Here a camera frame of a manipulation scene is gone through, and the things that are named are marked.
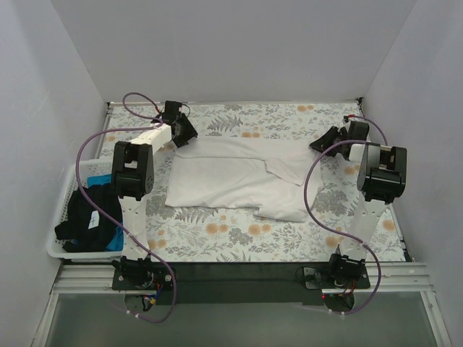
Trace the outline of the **white t shirt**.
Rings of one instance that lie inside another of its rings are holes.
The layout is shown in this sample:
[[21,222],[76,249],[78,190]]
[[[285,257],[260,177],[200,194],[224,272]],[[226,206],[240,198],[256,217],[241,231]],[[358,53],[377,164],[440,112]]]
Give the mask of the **white t shirt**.
[[261,218],[303,222],[323,188],[303,140],[204,137],[174,154],[169,207],[255,208]]

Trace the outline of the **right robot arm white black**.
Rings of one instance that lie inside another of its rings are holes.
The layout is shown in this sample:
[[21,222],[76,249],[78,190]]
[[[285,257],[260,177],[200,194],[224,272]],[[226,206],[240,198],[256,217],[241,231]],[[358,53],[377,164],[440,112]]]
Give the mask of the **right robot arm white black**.
[[339,285],[354,285],[366,277],[365,260],[371,252],[370,240],[378,221],[387,207],[404,193],[407,180],[408,152],[404,147],[368,142],[372,121],[359,116],[344,117],[344,124],[331,127],[322,137],[310,144],[312,150],[360,165],[357,176],[359,199],[350,226],[345,232],[327,227],[326,230],[343,236],[330,256],[326,275]]

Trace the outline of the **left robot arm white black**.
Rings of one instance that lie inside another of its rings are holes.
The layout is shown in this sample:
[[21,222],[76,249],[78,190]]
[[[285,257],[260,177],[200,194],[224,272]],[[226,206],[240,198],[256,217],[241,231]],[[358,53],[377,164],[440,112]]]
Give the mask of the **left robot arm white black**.
[[125,227],[122,258],[117,269],[123,279],[138,288],[146,288],[154,281],[146,231],[146,205],[155,181],[154,154],[168,142],[182,147],[197,137],[184,107],[183,103],[166,101],[164,110],[147,130],[114,146],[111,183],[119,199]]

